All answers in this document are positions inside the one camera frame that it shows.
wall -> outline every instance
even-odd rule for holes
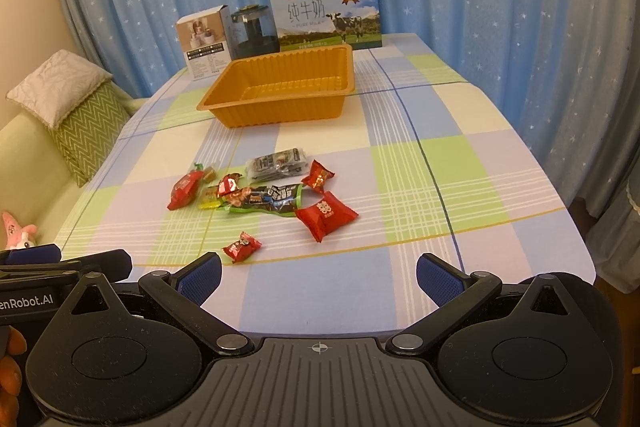
[[[0,0],[0,128],[18,112],[6,92],[61,48],[78,53],[59,0]]]

pillow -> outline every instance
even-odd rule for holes
[[[57,129],[50,129],[79,187],[94,177],[128,120],[109,82],[94,90]]]
[[[6,94],[50,129],[73,111],[82,100],[111,78],[111,73],[86,58],[60,50]]]

checkered tablecloth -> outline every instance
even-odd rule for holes
[[[227,129],[195,110],[213,79],[176,74],[127,123],[68,216],[57,238],[65,258],[124,248],[137,280],[217,251],[222,284],[203,308],[256,333],[404,328],[435,309],[415,281],[426,251],[505,282],[548,271],[593,282],[562,201],[491,101],[416,35],[384,44],[354,52],[356,93],[335,120]],[[166,209],[194,162],[224,174],[295,146],[336,172],[327,188],[360,214],[320,244],[294,217]],[[307,190],[303,206],[317,200]],[[242,230],[263,247],[232,265],[222,247]]]

crosshair mark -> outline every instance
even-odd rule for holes
[[[322,342],[318,342],[317,344],[310,346],[309,349],[313,349],[319,355],[320,353],[324,353],[327,349],[331,349],[331,347],[323,344]]]

stuffed toy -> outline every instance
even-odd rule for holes
[[[4,229],[6,230],[5,250],[18,250],[20,248],[36,246],[34,240],[30,237],[38,231],[35,225],[21,227],[18,225],[15,217],[8,212],[2,213],[2,220],[4,221]]]

